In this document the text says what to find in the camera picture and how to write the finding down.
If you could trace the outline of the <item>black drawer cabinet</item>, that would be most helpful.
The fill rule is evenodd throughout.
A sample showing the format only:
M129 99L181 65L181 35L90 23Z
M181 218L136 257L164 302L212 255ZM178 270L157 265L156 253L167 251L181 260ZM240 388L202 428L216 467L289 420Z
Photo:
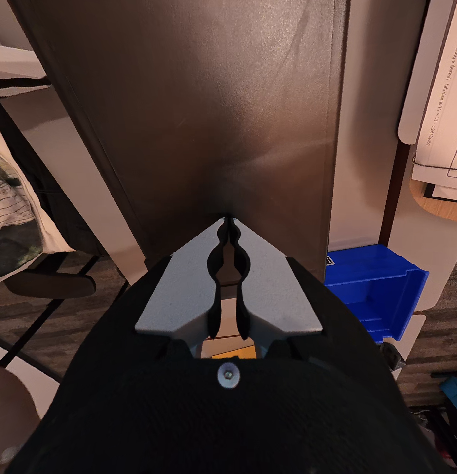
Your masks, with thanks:
M350 1L8 1L151 269L229 214L326 272Z

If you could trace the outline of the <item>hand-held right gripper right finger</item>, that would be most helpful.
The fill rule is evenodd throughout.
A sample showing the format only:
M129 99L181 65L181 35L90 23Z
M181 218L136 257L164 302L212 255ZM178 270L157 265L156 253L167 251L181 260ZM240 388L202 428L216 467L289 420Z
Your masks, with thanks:
M229 219L237 283L236 321L243 339L263 350L275 340L322 332L287 257L240 220Z

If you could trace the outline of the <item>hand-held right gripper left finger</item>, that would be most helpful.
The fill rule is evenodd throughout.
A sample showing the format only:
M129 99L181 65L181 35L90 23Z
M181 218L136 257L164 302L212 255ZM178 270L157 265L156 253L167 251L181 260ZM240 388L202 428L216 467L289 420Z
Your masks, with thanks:
M221 285L228 222L223 217L171 256L135 325L141 334L168 336L195 348L221 324Z

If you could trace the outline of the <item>yellow plastic bin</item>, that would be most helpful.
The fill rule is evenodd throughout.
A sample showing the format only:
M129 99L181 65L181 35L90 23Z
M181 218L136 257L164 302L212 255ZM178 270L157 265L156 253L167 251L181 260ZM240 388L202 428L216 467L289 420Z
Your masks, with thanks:
M255 346L243 347L236 350L213 355L212 359L234 358L239 359L256 359Z

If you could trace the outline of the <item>deep blue bin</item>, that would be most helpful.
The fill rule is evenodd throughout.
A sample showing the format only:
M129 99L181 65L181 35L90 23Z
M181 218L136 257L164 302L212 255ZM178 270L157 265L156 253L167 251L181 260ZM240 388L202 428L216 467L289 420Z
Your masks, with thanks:
M328 252L325 286L362 323L377 345L399 340L429 272L383 245Z

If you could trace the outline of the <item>person's patterned shirt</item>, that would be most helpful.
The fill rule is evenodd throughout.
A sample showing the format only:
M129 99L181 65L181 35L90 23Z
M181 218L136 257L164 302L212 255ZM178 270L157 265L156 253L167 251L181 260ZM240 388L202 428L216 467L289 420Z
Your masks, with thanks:
M0 131L0 282L59 252L75 250L42 209Z

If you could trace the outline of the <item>person's leg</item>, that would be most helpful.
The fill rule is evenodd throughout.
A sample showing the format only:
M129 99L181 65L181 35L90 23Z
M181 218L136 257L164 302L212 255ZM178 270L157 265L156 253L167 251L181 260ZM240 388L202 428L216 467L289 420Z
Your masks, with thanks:
M0 367L0 473L5 472L40 421L28 389L17 376Z

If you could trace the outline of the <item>white instruction sheet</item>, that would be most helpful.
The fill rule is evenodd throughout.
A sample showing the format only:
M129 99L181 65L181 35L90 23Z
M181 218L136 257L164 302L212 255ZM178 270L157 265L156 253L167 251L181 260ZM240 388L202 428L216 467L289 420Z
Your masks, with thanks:
M457 201L457 1L423 116L412 179L432 196Z

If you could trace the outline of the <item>teal tool case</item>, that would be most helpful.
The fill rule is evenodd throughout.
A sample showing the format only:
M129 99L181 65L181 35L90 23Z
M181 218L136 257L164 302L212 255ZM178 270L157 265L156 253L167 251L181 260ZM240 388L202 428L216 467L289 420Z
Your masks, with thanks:
M457 410L457 376L450 376L439 385L439 388Z

